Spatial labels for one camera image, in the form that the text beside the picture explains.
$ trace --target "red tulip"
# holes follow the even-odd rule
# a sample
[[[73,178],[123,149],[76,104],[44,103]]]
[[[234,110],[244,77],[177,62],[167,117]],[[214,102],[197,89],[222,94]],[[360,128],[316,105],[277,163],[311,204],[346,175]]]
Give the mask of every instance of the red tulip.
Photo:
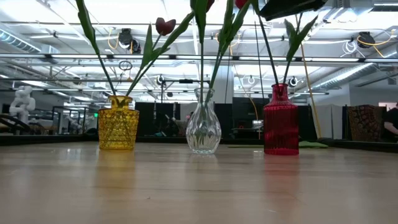
[[[163,18],[157,18],[156,31],[160,35],[167,35],[167,34],[173,32],[175,23],[176,23],[175,19],[165,22]]]
[[[207,0],[207,8],[206,8],[206,12],[208,12],[211,8],[211,6],[213,5],[215,0]]]
[[[239,9],[242,9],[243,6],[247,3],[248,0],[235,0],[235,5]]]

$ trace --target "wooden table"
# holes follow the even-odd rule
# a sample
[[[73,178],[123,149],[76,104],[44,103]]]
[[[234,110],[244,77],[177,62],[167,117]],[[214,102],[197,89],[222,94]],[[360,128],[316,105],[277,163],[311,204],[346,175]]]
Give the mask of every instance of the wooden table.
[[[398,155],[97,142],[0,147],[0,223],[351,224],[398,222]]]

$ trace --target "green mat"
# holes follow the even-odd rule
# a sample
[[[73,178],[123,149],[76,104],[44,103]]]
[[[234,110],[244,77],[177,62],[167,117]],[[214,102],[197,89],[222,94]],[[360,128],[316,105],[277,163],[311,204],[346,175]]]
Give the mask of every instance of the green mat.
[[[298,146],[300,148],[322,148],[326,149],[328,146],[319,142],[308,142],[308,141],[302,141],[299,142]],[[228,146],[229,148],[232,149],[238,149],[238,148],[263,148],[264,146],[253,146],[253,145],[233,145],[233,146]]]

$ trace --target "yellow glass vase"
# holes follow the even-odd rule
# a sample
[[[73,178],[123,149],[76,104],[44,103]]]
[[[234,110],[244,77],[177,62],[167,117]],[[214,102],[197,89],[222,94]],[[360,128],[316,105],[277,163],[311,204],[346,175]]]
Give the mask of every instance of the yellow glass vase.
[[[136,144],[139,111],[130,110],[132,98],[110,96],[110,109],[98,111],[99,149],[133,151]]]

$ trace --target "vase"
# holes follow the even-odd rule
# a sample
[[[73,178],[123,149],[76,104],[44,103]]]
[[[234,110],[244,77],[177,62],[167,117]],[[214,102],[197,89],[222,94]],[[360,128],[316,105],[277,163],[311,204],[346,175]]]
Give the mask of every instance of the vase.
[[[264,152],[299,154],[298,107],[289,100],[287,84],[273,85],[271,102],[264,107]]]
[[[195,89],[198,105],[192,114],[186,131],[189,148],[196,154],[215,153],[221,140],[221,126],[213,110],[211,101],[214,90],[203,89],[203,102],[200,102],[200,89]]]
[[[111,108],[98,111],[99,149],[133,151],[136,143],[139,111],[129,109],[128,96],[110,96]]]

